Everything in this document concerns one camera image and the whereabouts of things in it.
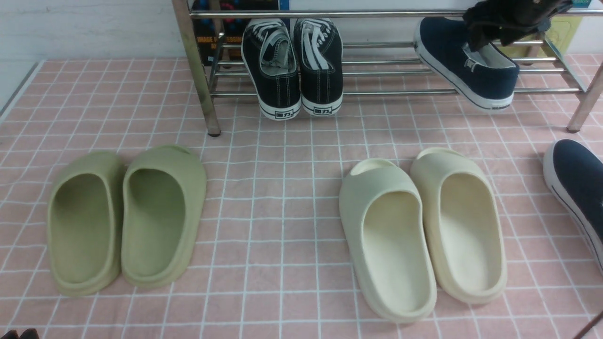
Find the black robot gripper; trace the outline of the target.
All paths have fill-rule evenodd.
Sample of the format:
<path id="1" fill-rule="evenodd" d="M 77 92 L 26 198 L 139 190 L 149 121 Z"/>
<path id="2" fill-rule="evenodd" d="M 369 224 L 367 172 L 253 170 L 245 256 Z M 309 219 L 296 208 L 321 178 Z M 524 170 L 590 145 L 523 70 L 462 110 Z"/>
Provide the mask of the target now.
<path id="1" fill-rule="evenodd" d="M 494 40 L 508 46 L 526 36 L 547 32 L 551 19 L 573 7 L 571 0 L 485 0 L 462 18 L 469 30 L 469 48 L 478 51 Z"/>

